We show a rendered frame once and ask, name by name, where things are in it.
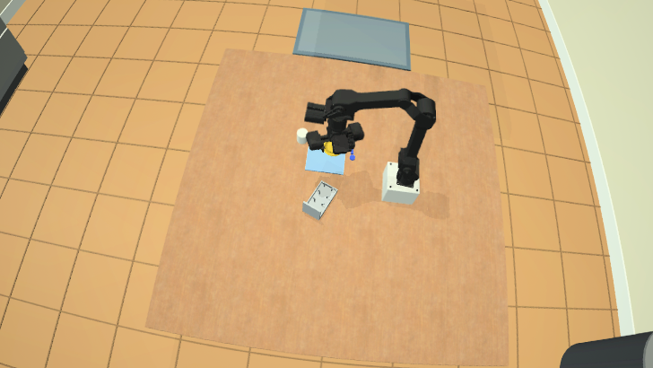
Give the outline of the yellow plate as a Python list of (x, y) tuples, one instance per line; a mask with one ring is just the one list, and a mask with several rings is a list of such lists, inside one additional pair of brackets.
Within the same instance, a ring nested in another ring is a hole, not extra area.
[(331, 143), (331, 142), (325, 142), (325, 143), (324, 143), (324, 146), (325, 146), (325, 153), (326, 153), (327, 155), (330, 155), (330, 156), (337, 156), (337, 155), (340, 155), (340, 154), (334, 154), (334, 153), (333, 153), (333, 147), (332, 147), (332, 143)]

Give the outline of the grey cylinder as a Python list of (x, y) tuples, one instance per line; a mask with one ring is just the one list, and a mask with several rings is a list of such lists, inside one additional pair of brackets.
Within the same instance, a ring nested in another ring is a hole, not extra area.
[(297, 131), (297, 142), (298, 142), (299, 144), (305, 144), (305, 143), (307, 143), (307, 139), (306, 139), (306, 134), (307, 134), (307, 132), (308, 132), (308, 130), (307, 130), (307, 129), (303, 129), (303, 128), (301, 128), (301, 129), (299, 129), (299, 130)]

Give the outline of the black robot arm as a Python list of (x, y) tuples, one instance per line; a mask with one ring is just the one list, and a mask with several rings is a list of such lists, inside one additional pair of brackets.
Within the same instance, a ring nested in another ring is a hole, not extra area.
[[(411, 102), (415, 101), (417, 107)], [(375, 110), (400, 107), (413, 119), (414, 130), (406, 148), (401, 148), (398, 154), (398, 171), (396, 184), (408, 188), (414, 187), (419, 179), (420, 159), (417, 157), (422, 140), (427, 130), (436, 122), (436, 102), (420, 92), (400, 90), (383, 92), (356, 92), (352, 89), (338, 89), (326, 99), (326, 104), (308, 102), (304, 122), (324, 125), (327, 122), (331, 128), (341, 130), (346, 128), (347, 121), (354, 121), (358, 110)], [(333, 153), (352, 152), (355, 141), (348, 137), (347, 131), (341, 135), (330, 135)]]

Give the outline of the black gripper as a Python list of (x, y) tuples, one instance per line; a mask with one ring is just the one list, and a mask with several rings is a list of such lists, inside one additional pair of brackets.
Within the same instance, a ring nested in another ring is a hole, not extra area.
[[(328, 124), (329, 119), (327, 120)], [(317, 130), (314, 131), (309, 131), (306, 134), (306, 139), (309, 145), (309, 149), (311, 151), (314, 150), (320, 150), (322, 153), (325, 151), (325, 142), (329, 142), (329, 136), (332, 135), (341, 135), (342, 133), (345, 133), (347, 131), (348, 137), (353, 139), (355, 142), (362, 140), (365, 136), (364, 131), (361, 127), (361, 124), (359, 122), (348, 124), (347, 128), (341, 129), (341, 130), (335, 130), (331, 128), (328, 124), (328, 127), (326, 127), (327, 133), (326, 135), (321, 135), (318, 133)]]

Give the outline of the light blue flat mat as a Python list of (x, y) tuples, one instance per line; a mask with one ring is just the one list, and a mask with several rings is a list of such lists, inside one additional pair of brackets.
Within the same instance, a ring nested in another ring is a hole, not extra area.
[(311, 151), (308, 148), (305, 171), (318, 171), (344, 175), (345, 153), (330, 156), (320, 150)]

